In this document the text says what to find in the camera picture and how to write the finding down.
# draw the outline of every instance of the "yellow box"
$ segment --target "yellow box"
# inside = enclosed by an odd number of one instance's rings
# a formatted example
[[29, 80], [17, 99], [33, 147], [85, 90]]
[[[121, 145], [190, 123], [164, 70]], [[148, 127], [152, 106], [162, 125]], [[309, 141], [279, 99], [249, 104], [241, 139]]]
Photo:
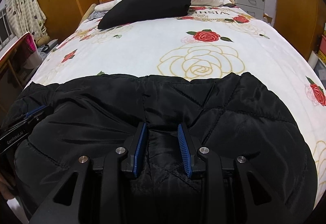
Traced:
[[321, 50], [318, 51], [318, 57], [326, 64], [326, 55]]

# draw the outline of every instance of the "drawer handle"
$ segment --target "drawer handle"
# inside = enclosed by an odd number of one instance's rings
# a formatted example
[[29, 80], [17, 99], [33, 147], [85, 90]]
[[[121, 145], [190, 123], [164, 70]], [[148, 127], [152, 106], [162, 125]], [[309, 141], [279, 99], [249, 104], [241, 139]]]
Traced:
[[252, 5], [257, 5], [257, 2], [255, 0], [248, 0]]
[[256, 17], [256, 13], [253, 12], [247, 12], [249, 15], [251, 15], [252, 17]]

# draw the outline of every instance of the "window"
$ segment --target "window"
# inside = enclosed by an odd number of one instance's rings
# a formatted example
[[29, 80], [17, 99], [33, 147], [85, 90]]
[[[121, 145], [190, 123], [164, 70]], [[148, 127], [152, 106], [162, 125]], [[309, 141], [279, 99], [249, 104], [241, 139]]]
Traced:
[[2, 50], [14, 36], [7, 20], [6, 9], [3, 8], [0, 10], [0, 50]]

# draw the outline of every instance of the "curtain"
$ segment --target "curtain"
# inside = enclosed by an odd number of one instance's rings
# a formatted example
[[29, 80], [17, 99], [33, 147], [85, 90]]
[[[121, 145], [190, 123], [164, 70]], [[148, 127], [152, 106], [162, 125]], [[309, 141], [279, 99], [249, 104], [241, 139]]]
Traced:
[[17, 37], [30, 32], [34, 39], [47, 35], [46, 16], [37, 0], [5, 0], [9, 24]]

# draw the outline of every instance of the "white drawer cabinet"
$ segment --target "white drawer cabinet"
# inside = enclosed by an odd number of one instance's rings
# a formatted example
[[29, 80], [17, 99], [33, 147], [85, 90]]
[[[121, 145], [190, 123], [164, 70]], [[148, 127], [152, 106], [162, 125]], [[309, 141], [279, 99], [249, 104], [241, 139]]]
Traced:
[[256, 19], [263, 19], [266, 0], [234, 0], [236, 5]]

